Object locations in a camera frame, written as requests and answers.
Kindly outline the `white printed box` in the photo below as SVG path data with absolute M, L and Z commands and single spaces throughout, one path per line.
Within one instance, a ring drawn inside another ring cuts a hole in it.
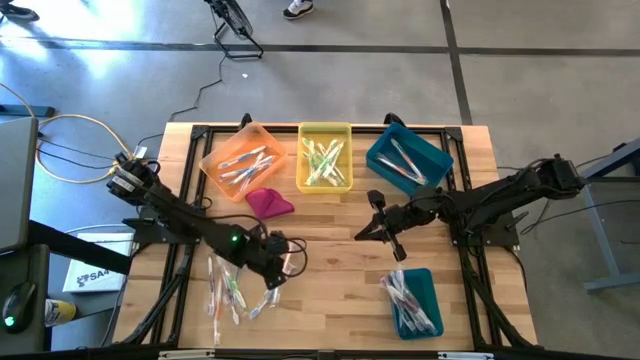
M 78 233 L 79 239 L 96 243 L 101 247 L 130 256 L 132 253 L 132 233 Z M 114 271 L 71 260 L 64 281 L 65 293 L 115 292 L 125 276 Z

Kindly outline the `white frame bracket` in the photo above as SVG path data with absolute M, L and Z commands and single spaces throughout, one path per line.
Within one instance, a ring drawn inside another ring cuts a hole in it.
M 215 351 L 211 349 L 180 349 L 161 351 L 157 360 L 210 360 L 215 358 Z
M 495 360 L 492 353 L 483 352 L 438 352 L 438 360 Z

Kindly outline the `person's foot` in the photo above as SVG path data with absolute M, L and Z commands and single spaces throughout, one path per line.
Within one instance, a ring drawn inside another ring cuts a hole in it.
M 301 18 L 314 10 L 314 0 L 292 0 L 282 11 L 282 15 L 287 20 Z
M 11 4 L 12 0 L 0 0 L 0 14 L 11 20 L 36 21 L 39 15 L 30 8 Z

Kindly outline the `pile of toothbrushes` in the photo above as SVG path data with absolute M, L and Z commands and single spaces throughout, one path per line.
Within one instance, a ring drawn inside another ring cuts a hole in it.
M 404 296 L 410 303 L 410 308 L 411 308 L 410 312 L 411 312 L 412 320 L 415 320 L 417 318 L 417 312 L 419 310 L 419 303 L 414 298 L 413 294 L 409 291 L 405 280 L 404 280 Z

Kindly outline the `small blue plastic bin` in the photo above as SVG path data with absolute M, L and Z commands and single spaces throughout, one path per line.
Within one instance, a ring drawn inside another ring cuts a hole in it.
M 404 337 L 400 336 L 397 330 L 397 315 L 395 314 L 394 305 L 391 302 L 391 311 L 393 324 L 396 330 L 396 334 L 402 340 L 415 340 L 415 339 L 423 339 L 423 338 L 435 338 L 439 337 L 444 333 L 444 325 L 442 316 L 440 314 L 440 309 L 437 301 L 436 291 L 434 287 L 433 277 L 429 269 L 426 268 L 418 268 L 418 269 L 405 269 L 402 270 L 404 275 L 404 280 L 408 289 L 413 293 L 421 307 L 424 309 L 426 315 L 431 319 L 436 327 L 435 335 L 422 335 L 422 336 L 409 336 Z

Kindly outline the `magenta folded cloth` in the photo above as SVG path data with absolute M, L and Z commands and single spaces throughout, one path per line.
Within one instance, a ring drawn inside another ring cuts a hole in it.
M 245 196 L 246 201 L 260 220 L 293 213 L 294 205 L 271 188 L 256 189 Z

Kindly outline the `purple toothbrush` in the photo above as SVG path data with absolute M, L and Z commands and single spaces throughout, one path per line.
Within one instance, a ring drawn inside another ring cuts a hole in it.
M 211 255 L 207 257 L 207 267 L 208 267 L 208 283 L 209 283 L 209 293 L 210 299 L 208 303 L 208 315 L 214 316 L 215 308 L 216 308 L 216 300 L 215 300 L 215 280 L 214 280 L 214 269 L 213 269 L 213 259 Z
M 400 325 L 405 325 L 411 331 L 425 330 L 426 323 L 421 316 L 422 308 L 412 293 L 404 285 L 396 286 L 390 277 L 383 277 L 381 284 L 397 308 Z
M 404 308 L 405 308 L 404 312 L 405 312 L 405 317 L 408 320 L 408 325 L 404 325 L 401 322 L 400 313 L 399 313 L 399 307 L 398 307 L 400 293 L 398 292 L 398 290 L 395 287 L 393 275 L 392 274 L 385 275 L 381 279 L 381 284 L 387 290 L 387 292 L 389 294 L 389 297 L 391 299 L 391 302 L 393 303 L 393 305 L 395 306 L 395 308 L 397 310 L 398 317 L 399 317 L 399 328 L 400 329 L 405 329 L 406 331 L 414 332 L 416 330 L 416 326 L 415 326 L 415 323 L 414 323 L 414 321 L 412 320 L 412 317 L 411 317 L 410 303 L 406 299 L 405 296 L 404 296 Z
M 400 318 L 401 318 L 401 322 L 404 325 L 408 325 L 408 320 L 405 317 L 405 308 L 404 308 L 404 279 L 403 279 L 403 273 L 401 269 L 396 269 L 394 271 L 394 284 L 396 289 L 398 290 L 398 292 L 400 293 L 399 295 L 399 313 L 400 313 Z
M 405 283 L 393 281 L 394 310 L 400 336 L 435 335 L 436 327 Z

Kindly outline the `blue-grey metal table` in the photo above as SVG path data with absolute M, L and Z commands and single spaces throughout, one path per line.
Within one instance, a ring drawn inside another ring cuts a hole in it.
M 584 200 L 608 274 L 588 292 L 640 285 L 640 138 L 617 146 L 581 172 Z

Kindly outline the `large blue plastic bin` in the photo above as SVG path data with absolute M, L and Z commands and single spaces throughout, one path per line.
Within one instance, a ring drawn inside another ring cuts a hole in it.
M 437 187 L 451 170 L 453 158 L 448 153 L 432 145 L 409 128 L 399 124 L 391 124 L 367 151 L 365 156 L 366 165 L 370 170 L 407 195 L 413 195 L 421 185 L 402 176 L 377 159 L 377 155 L 382 154 L 394 164 L 400 165 L 405 169 L 409 168 L 391 144 L 392 138 L 395 138 L 400 143 L 411 160 L 427 178 L 427 186 Z

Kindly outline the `yellow plastic bin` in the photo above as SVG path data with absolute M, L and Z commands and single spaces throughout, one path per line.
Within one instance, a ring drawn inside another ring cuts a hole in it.
M 321 143 L 327 146 L 333 139 L 344 143 L 337 161 L 337 168 L 345 178 L 345 184 L 332 186 L 327 180 L 320 180 L 316 185 L 307 186 L 305 180 L 309 175 L 309 164 L 304 153 L 307 148 L 303 145 L 303 138 L 313 140 L 315 146 Z M 353 160 L 352 160 L 352 130 L 346 122 L 303 122 L 298 127 L 298 149 L 296 185 L 304 194 L 343 194 L 351 190 L 353 186 Z

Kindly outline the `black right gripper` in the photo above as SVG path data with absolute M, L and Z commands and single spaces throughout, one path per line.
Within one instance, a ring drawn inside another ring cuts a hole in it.
M 443 197 L 419 196 L 404 205 L 386 206 L 384 195 L 378 190 L 367 192 L 373 209 L 371 221 L 355 235 L 356 241 L 376 241 L 389 244 L 397 262 L 406 259 L 403 245 L 395 238 L 397 234 L 433 222 L 443 206 Z

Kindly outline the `black computer mouse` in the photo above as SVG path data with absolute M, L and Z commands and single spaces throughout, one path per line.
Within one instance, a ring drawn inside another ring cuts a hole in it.
M 37 287 L 32 282 L 15 285 L 5 297 L 1 319 L 3 328 L 10 334 L 26 330 L 33 319 L 33 305 Z

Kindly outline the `black side desk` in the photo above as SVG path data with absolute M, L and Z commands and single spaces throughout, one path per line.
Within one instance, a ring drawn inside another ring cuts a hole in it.
M 44 245 L 0 255 L 0 359 L 25 358 L 27 354 L 49 349 L 49 335 L 44 325 L 48 274 L 49 250 Z M 33 319 L 26 330 L 10 334 L 2 326 L 3 302 L 15 285 L 25 281 L 37 287 Z

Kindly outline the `orange plastic bin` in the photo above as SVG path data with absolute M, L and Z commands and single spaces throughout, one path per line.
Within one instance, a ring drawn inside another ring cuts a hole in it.
M 264 150 L 264 158 L 272 156 L 273 162 L 270 167 L 258 172 L 251 179 L 244 192 L 239 191 L 241 184 L 230 185 L 230 179 L 219 179 L 221 174 L 253 165 L 258 154 L 225 169 L 218 169 L 218 165 L 221 162 L 230 160 L 262 145 L 267 146 Z M 287 150 L 284 145 L 260 124 L 250 123 L 227 140 L 223 140 L 221 144 L 214 145 L 213 152 L 199 162 L 199 167 L 224 196 L 233 202 L 239 202 L 249 192 L 258 189 L 268 178 L 281 170 L 286 160 Z

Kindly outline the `yellow can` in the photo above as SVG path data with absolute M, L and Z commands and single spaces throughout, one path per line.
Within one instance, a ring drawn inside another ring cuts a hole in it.
M 46 299 L 44 325 L 54 327 L 71 322 L 76 316 L 77 307 L 62 300 Z

